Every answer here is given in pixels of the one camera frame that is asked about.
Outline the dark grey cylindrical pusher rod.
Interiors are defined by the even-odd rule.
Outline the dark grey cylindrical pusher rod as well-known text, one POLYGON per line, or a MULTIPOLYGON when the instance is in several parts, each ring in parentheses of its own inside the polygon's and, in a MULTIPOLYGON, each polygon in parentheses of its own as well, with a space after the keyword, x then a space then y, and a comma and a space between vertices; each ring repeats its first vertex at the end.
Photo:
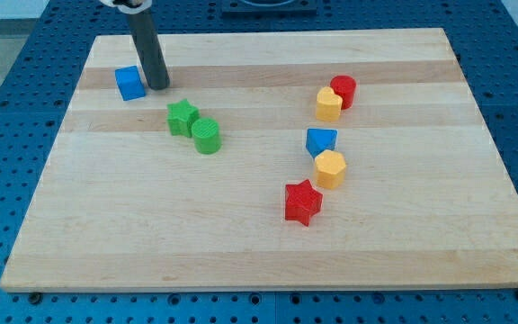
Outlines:
POLYGON ((170 77, 151 9, 128 14, 126 19, 147 85, 153 90, 166 89, 170 86, 170 77))

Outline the white rod holder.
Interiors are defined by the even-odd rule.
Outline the white rod holder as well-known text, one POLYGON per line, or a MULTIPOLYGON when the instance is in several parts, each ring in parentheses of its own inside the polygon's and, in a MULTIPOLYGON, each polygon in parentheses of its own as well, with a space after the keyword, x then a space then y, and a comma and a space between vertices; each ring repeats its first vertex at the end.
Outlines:
POLYGON ((99 0, 103 5, 119 10, 146 10, 151 7, 152 0, 99 0))

